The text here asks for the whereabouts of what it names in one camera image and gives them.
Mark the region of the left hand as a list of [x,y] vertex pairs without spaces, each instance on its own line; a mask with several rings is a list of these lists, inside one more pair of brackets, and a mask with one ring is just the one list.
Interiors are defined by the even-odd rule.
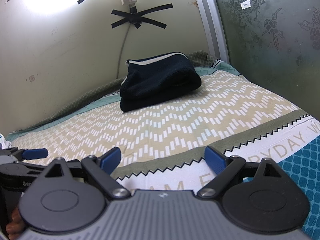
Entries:
[[8,234],[8,239],[17,239],[25,230],[24,221],[21,218],[18,207],[16,207],[11,213],[11,221],[6,226],[6,232]]

